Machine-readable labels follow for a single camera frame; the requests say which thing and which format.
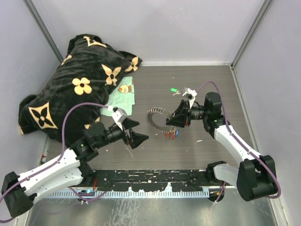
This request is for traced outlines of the red key tags bunch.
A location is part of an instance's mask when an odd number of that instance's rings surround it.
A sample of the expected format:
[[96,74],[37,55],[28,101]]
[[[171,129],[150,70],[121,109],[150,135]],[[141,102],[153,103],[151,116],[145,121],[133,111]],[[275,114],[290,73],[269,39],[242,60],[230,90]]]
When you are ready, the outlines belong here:
[[174,140],[174,138],[175,138],[175,131],[169,131],[169,132],[165,133],[165,139]]

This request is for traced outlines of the large keyring with small rings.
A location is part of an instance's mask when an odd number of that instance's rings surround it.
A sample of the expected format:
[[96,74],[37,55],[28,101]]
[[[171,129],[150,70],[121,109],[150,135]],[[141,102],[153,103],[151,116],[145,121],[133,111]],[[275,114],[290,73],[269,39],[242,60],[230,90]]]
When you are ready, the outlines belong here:
[[175,133],[178,128],[165,124],[165,119],[171,119],[172,113],[161,107],[153,107],[147,110],[145,119],[147,123],[155,130],[162,133]]

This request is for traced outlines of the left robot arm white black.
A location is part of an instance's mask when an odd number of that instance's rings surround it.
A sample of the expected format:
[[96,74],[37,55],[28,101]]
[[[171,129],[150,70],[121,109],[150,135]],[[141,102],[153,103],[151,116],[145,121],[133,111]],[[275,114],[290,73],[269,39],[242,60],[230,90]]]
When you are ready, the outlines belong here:
[[123,141],[132,149],[137,148],[149,136],[136,133],[133,127],[139,122],[126,118],[120,126],[112,124],[108,129],[101,122],[84,130],[83,137],[52,160],[27,172],[8,173],[3,180],[1,200],[12,218],[18,217],[47,195],[60,189],[90,186],[94,182],[93,170],[88,162],[98,155],[98,149],[116,141]]

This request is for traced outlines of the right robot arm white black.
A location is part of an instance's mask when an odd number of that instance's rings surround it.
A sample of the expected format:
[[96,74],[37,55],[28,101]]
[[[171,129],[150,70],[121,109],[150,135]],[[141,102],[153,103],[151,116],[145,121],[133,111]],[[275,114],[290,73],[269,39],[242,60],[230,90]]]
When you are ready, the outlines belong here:
[[213,186],[220,182],[234,186],[246,202],[262,197],[278,198],[281,191],[273,158],[255,151],[235,132],[222,113],[220,94],[207,93],[203,105],[195,101],[195,90],[186,88],[183,96],[186,99],[167,118],[166,125],[184,128],[192,120],[201,120],[205,131],[222,144],[238,164],[238,167],[224,161],[208,164],[207,182]]

